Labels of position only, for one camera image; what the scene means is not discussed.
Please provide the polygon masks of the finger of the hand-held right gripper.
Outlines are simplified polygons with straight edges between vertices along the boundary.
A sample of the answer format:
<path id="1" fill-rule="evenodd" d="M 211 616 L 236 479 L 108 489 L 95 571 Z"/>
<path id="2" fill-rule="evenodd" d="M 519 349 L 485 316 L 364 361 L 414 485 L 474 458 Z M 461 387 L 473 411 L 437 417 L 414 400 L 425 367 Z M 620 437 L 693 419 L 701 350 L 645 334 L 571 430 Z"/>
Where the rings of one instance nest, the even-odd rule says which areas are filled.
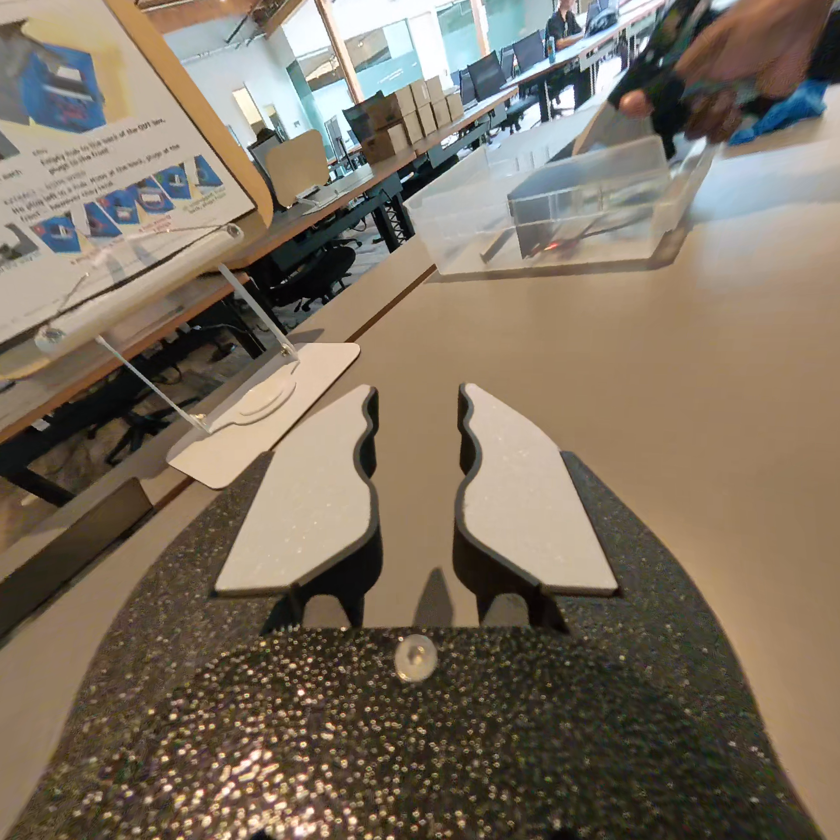
<path id="1" fill-rule="evenodd" d="M 610 103 L 601 104 L 576 138 L 573 156 L 630 143 L 654 134 L 650 117 L 632 118 Z"/>

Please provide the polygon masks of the row of black office chairs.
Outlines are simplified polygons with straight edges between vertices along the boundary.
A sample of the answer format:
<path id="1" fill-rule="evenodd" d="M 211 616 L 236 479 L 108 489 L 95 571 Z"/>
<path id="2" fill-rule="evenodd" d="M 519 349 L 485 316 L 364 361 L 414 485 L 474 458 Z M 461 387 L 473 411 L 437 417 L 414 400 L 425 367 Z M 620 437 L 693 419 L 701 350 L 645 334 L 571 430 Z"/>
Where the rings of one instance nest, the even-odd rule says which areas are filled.
<path id="1" fill-rule="evenodd" d="M 543 51 L 543 38 L 540 31 L 536 30 L 502 50 L 502 58 L 499 59 L 493 53 L 469 65 L 466 74 L 476 97 L 480 100 L 499 93 L 505 82 L 519 79 L 527 70 L 537 65 L 544 57 Z M 538 85 L 526 87 L 508 102 L 507 113 L 513 118 L 521 117 L 526 110 L 539 102 L 542 92 Z"/>

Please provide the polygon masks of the blue cloth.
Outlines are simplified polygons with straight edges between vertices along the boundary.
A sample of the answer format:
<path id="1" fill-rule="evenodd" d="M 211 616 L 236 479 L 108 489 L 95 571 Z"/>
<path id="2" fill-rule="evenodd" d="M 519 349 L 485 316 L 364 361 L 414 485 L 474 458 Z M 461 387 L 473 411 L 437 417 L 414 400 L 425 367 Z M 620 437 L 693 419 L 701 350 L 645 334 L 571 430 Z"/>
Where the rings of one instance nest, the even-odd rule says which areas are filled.
<path id="1" fill-rule="evenodd" d="M 757 121 L 747 128 L 737 130 L 728 145 L 749 144 L 798 123 L 821 118 L 826 110 L 825 95 L 828 87 L 828 82 L 824 80 L 805 80 L 787 99 L 774 101 L 768 108 L 762 108 Z"/>

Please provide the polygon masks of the person's right hand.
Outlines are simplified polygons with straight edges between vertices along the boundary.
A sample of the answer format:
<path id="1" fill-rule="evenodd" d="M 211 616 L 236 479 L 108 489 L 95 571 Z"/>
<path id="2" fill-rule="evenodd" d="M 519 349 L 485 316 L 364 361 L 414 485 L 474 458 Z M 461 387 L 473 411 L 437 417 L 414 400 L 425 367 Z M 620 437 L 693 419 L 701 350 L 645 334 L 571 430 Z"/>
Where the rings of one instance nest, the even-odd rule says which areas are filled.
<path id="1" fill-rule="evenodd" d="M 688 140 L 710 144 L 729 140 L 742 121 L 739 86 L 750 82 L 760 97 L 783 99 L 803 81 L 814 48 L 822 36 L 833 2 L 741 1 L 690 47 L 677 66 L 688 81 L 693 67 L 726 87 L 718 99 L 695 101 L 695 112 L 683 132 Z M 627 117 L 649 116 L 643 96 L 622 101 Z"/>

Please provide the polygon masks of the printed instruction sheet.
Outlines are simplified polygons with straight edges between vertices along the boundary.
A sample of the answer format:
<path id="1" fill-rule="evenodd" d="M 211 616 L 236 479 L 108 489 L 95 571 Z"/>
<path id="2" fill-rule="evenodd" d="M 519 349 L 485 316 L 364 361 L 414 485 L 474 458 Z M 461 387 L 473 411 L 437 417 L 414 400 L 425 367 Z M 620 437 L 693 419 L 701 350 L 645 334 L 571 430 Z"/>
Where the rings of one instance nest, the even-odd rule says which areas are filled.
<path id="1" fill-rule="evenodd" d="M 130 4 L 2 2 L 2 343 L 205 265 L 259 207 L 247 156 Z"/>

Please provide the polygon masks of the long white office table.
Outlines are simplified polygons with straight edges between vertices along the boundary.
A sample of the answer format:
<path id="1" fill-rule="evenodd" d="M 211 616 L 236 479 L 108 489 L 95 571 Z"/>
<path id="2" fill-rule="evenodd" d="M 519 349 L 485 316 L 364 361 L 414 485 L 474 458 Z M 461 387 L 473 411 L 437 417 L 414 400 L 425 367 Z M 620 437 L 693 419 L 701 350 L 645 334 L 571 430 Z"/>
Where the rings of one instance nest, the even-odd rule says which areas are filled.
<path id="1" fill-rule="evenodd" d="M 554 63 L 546 55 L 519 79 L 507 82 L 501 92 L 505 98 L 531 85 L 541 87 L 540 119 L 552 120 L 558 113 L 557 97 L 571 89 L 574 110 L 581 109 L 595 94 L 599 68 L 604 60 L 618 56 L 626 69 L 640 39 L 653 31 L 665 2 L 592 2 L 587 11 L 589 26 L 573 45 L 556 51 Z"/>

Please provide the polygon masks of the black office chair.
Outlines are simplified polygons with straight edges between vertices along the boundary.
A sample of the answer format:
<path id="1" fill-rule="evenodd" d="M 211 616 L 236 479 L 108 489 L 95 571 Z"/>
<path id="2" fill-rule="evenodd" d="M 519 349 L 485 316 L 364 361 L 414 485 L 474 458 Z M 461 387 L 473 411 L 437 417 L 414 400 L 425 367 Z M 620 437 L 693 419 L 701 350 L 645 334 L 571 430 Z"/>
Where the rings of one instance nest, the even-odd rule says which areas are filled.
<path id="1" fill-rule="evenodd" d="M 333 245 L 313 255 L 295 273 L 273 285 L 268 285 L 267 297 L 278 308 L 295 304 L 295 311 L 309 312 L 313 302 L 328 303 L 346 288 L 345 278 L 355 262 L 355 248 L 348 245 Z"/>

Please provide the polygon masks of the beige document stand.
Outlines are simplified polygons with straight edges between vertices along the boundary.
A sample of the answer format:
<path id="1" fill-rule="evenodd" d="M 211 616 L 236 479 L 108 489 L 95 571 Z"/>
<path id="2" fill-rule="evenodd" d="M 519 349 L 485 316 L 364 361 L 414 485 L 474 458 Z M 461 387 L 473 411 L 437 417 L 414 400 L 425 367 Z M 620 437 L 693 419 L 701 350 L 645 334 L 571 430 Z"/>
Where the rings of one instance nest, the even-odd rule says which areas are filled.
<path id="1" fill-rule="evenodd" d="M 264 166 L 278 204 L 284 209 L 330 183 L 328 157 L 322 136 L 315 129 L 268 148 Z"/>

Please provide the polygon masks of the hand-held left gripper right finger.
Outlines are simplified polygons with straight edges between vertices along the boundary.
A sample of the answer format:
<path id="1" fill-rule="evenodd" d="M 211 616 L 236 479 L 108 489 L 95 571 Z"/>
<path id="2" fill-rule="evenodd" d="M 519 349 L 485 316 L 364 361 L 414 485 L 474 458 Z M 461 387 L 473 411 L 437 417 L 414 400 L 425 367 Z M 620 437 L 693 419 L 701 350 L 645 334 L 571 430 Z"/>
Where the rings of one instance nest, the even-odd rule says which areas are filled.
<path id="1" fill-rule="evenodd" d="M 458 389 L 453 566 L 481 623 L 513 598 L 525 623 L 557 624 L 556 595 L 621 591 L 560 447 L 475 383 Z"/>

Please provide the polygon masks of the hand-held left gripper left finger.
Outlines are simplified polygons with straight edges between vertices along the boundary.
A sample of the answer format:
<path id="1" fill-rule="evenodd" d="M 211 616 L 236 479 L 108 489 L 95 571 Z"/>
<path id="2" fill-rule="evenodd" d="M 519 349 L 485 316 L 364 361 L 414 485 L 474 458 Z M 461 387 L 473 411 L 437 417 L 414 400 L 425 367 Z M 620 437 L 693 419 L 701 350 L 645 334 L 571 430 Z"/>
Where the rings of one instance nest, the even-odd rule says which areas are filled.
<path id="1" fill-rule="evenodd" d="M 301 616 L 336 599 L 351 624 L 383 567 L 376 469 L 379 393 L 360 385 L 278 445 L 213 585 L 221 598 L 278 595 Z"/>

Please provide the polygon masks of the person's right forearm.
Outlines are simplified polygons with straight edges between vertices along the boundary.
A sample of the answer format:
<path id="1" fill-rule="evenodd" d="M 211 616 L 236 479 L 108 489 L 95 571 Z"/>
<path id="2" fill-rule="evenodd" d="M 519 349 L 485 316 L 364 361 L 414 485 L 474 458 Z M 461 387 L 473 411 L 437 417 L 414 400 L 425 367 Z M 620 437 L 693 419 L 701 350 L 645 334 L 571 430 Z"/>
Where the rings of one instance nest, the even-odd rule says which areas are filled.
<path id="1" fill-rule="evenodd" d="M 839 2 L 833 5 L 804 79 L 827 85 L 839 83 Z"/>

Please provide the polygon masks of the stack of cardboard boxes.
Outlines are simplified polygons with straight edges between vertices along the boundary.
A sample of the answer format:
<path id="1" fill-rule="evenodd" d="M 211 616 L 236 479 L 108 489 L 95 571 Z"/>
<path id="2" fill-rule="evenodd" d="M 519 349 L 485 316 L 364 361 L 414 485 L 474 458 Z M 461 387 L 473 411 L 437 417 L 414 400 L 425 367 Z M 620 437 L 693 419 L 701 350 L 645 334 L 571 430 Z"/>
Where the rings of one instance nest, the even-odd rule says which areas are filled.
<path id="1" fill-rule="evenodd" d="M 415 80 L 393 93 L 381 91 L 360 104 L 355 130 L 362 155 L 376 165 L 460 119 L 465 112 L 456 87 L 440 77 Z"/>

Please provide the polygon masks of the wooden top office desk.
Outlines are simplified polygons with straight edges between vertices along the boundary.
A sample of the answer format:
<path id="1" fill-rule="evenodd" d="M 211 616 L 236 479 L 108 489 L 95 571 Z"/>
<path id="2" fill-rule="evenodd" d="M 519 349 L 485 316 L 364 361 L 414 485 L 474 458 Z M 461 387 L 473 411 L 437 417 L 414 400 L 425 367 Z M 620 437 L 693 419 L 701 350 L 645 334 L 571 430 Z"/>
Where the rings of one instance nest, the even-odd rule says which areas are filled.
<path id="1" fill-rule="evenodd" d="M 234 289 L 220 275 L 204 275 L 146 305 L 107 332 L 107 341 L 132 360 L 149 378 L 171 369 L 221 331 L 231 333 L 253 359 L 265 345 L 241 318 L 234 304 Z M 74 494 L 34 472 L 30 465 L 71 435 L 105 420 L 120 417 L 144 391 L 132 373 L 104 386 L 121 363 L 96 342 L 88 342 L 23 380 L 2 388 L 2 478 L 56 508 Z"/>
<path id="2" fill-rule="evenodd" d="M 500 91 L 473 103 L 460 119 L 407 151 L 362 167 L 357 182 L 343 186 L 344 194 L 310 215 L 299 209 L 277 213 L 267 231 L 231 258 L 228 267 L 243 271 L 250 286 L 261 294 L 260 300 L 275 307 L 266 294 L 268 285 L 295 273 L 325 248 L 350 246 L 342 234 L 368 216 L 389 252 L 399 249 L 414 235 L 403 205 L 405 190 L 416 187 L 418 180 L 434 179 L 447 161 L 504 120 L 513 94 L 505 98 Z"/>

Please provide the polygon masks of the clear plastic bin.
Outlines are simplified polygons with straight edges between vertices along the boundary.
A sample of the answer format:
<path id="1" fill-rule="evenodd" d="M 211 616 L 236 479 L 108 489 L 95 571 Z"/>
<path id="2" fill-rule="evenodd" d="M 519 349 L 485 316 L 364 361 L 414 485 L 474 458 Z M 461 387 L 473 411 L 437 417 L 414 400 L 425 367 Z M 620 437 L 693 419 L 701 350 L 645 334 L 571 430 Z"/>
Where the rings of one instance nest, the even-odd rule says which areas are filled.
<path id="1" fill-rule="evenodd" d="M 549 151 L 473 153 L 406 202 L 442 277 L 580 275 L 672 257 L 715 156 L 697 141 L 667 161 L 655 135 L 555 161 Z M 480 252 L 507 228 L 516 233 L 485 265 Z M 554 241 L 561 252 L 539 254 Z"/>

